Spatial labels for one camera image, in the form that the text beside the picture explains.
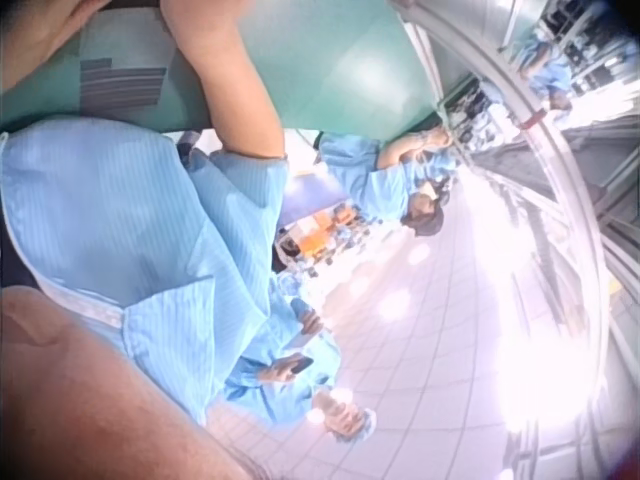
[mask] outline light blue uniform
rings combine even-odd
[[[262,384],[257,374],[290,352],[284,347],[302,330],[301,313],[311,310],[299,298],[291,304],[272,279],[269,295],[271,316],[262,325],[227,378],[224,396],[229,402],[249,410],[271,424],[300,421],[312,407],[312,397],[319,387],[333,387],[340,367],[340,350],[327,332],[320,332],[306,347],[304,354],[314,363],[297,375],[293,383]]]
[[[415,193],[415,162],[376,170],[382,143],[356,135],[325,133],[319,150],[329,172],[369,218],[400,220]]]
[[[423,185],[427,180],[440,182],[455,173],[456,168],[455,158],[451,156],[449,149],[445,148],[433,153],[430,159],[416,163],[414,179],[418,186]]]
[[[0,155],[9,233],[43,290],[104,314],[95,330],[203,423],[269,316],[287,163],[196,152],[187,171],[168,138],[81,118]]]
[[[551,56],[547,63],[529,78],[529,87],[541,100],[549,97],[550,89],[563,92],[571,91],[572,72],[566,55],[557,45],[544,42],[536,35],[531,35],[514,61],[518,68],[526,67],[533,61],[540,49],[545,46],[551,47]],[[491,101],[504,103],[502,92],[493,83],[484,80],[481,82],[481,88]]]

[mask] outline orange object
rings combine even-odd
[[[318,224],[320,230],[329,230],[333,226],[333,221],[327,212],[314,213],[313,219]]]
[[[326,248],[329,243],[329,234],[325,230],[317,230],[307,235],[298,242],[300,253],[306,257],[312,257]]]
[[[356,218],[356,211],[351,207],[345,207],[336,213],[336,223],[338,225],[346,225]]]

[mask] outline skin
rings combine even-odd
[[[46,62],[110,0],[20,2],[2,25],[2,89],[13,88]]]
[[[557,90],[549,95],[549,107],[551,110],[569,110],[571,109],[571,100],[565,92]]]
[[[50,58],[106,3],[22,2],[2,29],[3,90]],[[225,148],[282,157],[284,133],[236,28],[246,4],[162,0],[160,6],[201,77]],[[251,478],[127,359],[42,294],[4,289],[1,307],[3,469],[47,480]]]
[[[424,193],[414,193],[409,198],[409,216],[419,217],[435,211],[436,204],[433,199]]]
[[[425,149],[440,149],[450,146],[451,136],[442,127],[434,128],[428,132],[411,133],[391,142],[382,149],[376,168],[384,170],[398,165],[403,157],[414,158]]]
[[[314,395],[313,407],[324,412],[324,424],[329,432],[351,436],[357,433],[364,424],[364,417],[359,406],[353,403],[338,402],[326,390],[319,390]]]
[[[526,65],[520,68],[520,76],[523,80],[528,80],[536,73],[540,71],[542,67],[551,58],[551,47],[548,45],[541,45],[536,56]]]
[[[284,156],[284,131],[236,26],[244,0],[162,0],[176,43],[195,69],[211,122],[225,150],[255,158]]]
[[[300,317],[300,322],[302,323],[302,331],[301,333],[305,335],[315,335],[320,333],[320,331],[324,328],[324,324],[322,323],[322,319],[315,312],[315,310],[305,312]],[[291,370],[298,365],[300,359],[303,358],[303,355],[300,353],[294,353],[285,358],[280,358],[276,362],[273,363],[268,368],[261,370],[258,373],[258,380],[262,383],[291,383],[296,379],[296,374]]]
[[[1,306],[5,472],[48,480],[251,478],[126,358],[44,295],[7,288]]]

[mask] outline smartphone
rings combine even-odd
[[[298,360],[296,366],[291,369],[291,373],[293,373],[294,375],[298,375],[299,373],[304,372],[311,365],[313,365],[313,358],[302,357],[300,360]]]
[[[302,351],[302,349],[304,349],[304,347],[307,346],[307,344],[311,340],[313,340],[316,337],[316,335],[318,334],[314,333],[313,335],[307,335],[305,333],[300,332],[284,347],[284,350],[300,352]]]

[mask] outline hairnet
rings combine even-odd
[[[363,410],[364,422],[362,424],[362,428],[358,430],[353,435],[347,436],[341,433],[337,433],[332,431],[333,437],[336,439],[338,443],[350,443],[356,444],[358,442],[363,442],[367,438],[369,438],[376,429],[376,425],[378,423],[378,417],[376,416],[376,412],[365,408]]]
[[[432,215],[425,216],[417,222],[411,222],[407,226],[416,233],[416,237],[431,237],[442,230],[444,224],[444,212],[440,202],[437,201]]]

